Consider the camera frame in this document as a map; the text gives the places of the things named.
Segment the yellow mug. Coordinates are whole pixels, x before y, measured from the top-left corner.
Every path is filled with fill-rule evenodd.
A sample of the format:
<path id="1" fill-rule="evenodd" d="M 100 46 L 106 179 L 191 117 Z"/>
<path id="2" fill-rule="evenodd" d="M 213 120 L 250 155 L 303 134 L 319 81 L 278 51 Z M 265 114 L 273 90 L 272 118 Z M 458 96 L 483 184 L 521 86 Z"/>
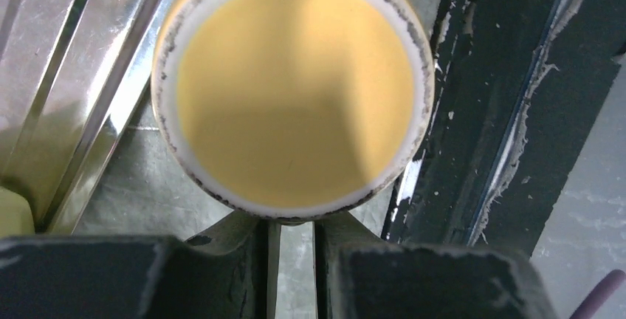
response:
<path id="1" fill-rule="evenodd" d="M 367 202 L 403 172 L 425 137 L 434 80 L 410 0 L 174 0 L 151 102 L 205 193 L 307 222 Z"/>

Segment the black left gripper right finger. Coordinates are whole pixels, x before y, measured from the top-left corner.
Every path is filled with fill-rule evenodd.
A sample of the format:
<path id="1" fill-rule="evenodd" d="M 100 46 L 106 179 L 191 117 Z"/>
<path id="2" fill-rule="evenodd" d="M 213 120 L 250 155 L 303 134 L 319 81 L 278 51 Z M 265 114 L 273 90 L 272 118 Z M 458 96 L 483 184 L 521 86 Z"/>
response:
<path id="1" fill-rule="evenodd" d="M 391 244 L 350 213 L 314 223 L 320 318 L 555 318 L 529 260 L 510 250 Z"/>

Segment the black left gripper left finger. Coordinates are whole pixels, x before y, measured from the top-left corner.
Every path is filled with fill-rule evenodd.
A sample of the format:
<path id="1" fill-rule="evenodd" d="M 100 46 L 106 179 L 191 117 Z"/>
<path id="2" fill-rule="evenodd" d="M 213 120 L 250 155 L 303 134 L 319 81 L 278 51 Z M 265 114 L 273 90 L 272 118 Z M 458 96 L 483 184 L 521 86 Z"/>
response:
<path id="1" fill-rule="evenodd" d="M 3 318 L 273 318 L 281 227 L 232 212 L 173 236 L 1 240 Z"/>

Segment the lime green faceted mug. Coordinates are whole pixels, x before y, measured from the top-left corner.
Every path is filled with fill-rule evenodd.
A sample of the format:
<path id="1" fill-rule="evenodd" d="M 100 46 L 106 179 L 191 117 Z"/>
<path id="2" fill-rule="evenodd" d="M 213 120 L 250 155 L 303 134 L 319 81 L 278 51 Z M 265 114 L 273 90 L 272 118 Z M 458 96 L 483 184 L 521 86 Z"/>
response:
<path id="1" fill-rule="evenodd" d="M 1 188 L 0 216 L 2 238 L 35 234 L 30 204 L 18 193 Z"/>

